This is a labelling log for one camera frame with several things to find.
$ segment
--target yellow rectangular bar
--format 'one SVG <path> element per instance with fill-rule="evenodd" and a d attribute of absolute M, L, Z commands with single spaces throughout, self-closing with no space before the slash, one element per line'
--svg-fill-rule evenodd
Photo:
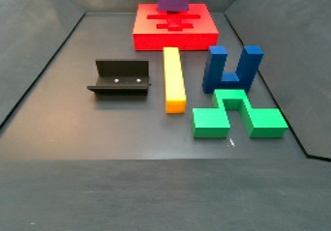
<path fill-rule="evenodd" d="M 186 94 L 181 70 L 180 50 L 177 47 L 164 48 L 165 59 L 165 113 L 184 113 Z"/>

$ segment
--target red block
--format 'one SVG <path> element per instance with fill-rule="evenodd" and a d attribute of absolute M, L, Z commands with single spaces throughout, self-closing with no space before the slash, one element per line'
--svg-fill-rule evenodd
<path fill-rule="evenodd" d="M 160 12 L 157 4 L 139 4 L 133 28 L 135 50 L 209 50 L 219 31 L 205 4 L 190 4 L 188 12 Z"/>

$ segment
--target black bracket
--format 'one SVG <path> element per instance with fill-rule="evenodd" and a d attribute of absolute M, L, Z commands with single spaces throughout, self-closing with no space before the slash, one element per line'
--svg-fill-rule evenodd
<path fill-rule="evenodd" d="M 149 93 L 147 60 L 95 60 L 98 81 L 89 89 L 99 95 L 143 95 Z"/>

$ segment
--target blue u-shaped block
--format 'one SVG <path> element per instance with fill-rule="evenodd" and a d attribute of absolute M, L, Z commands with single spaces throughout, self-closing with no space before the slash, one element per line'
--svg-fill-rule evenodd
<path fill-rule="evenodd" d="M 210 46 L 202 76 L 202 91 L 212 94 L 214 89 L 243 89 L 248 93 L 264 51 L 257 45 L 243 47 L 236 72 L 224 72 L 228 51 L 225 46 Z"/>

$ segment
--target green zigzag block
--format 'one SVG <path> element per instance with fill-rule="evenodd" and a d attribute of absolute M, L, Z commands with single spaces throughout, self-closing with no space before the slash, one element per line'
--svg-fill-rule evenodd
<path fill-rule="evenodd" d="M 196 138 L 225 138 L 231 130 L 227 110 L 239 110 L 251 138 L 280 138 L 288 130 L 276 108 L 252 108 L 241 89 L 217 89 L 213 93 L 214 108 L 193 108 L 193 134 Z"/>

